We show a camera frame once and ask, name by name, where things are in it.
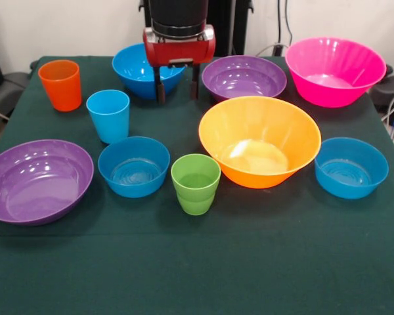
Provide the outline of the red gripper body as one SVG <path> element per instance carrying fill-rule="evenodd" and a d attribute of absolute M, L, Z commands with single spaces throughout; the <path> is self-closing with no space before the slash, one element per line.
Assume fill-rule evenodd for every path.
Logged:
<path fill-rule="evenodd" d="M 144 29 L 142 38 L 152 67 L 208 63 L 215 52 L 216 38 L 211 24 L 207 24 L 201 34 L 189 39 L 161 37 L 151 27 Z"/>

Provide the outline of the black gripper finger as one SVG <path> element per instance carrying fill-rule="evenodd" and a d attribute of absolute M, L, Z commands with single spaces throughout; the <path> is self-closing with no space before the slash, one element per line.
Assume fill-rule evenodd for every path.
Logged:
<path fill-rule="evenodd" d="M 165 87 L 164 84 L 162 83 L 161 77 L 160 77 L 160 67 L 156 66 L 153 67 L 153 72 L 154 72 L 154 83 L 155 83 L 155 90 L 156 90 L 156 100 L 160 104 L 165 103 Z"/>
<path fill-rule="evenodd" d="M 199 78 L 200 78 L 200 65 L 194 64 L 192 66 L 192 80 L 190 83 L 190 97 L 193 100 L 196 100 L 198 98 Z"/>

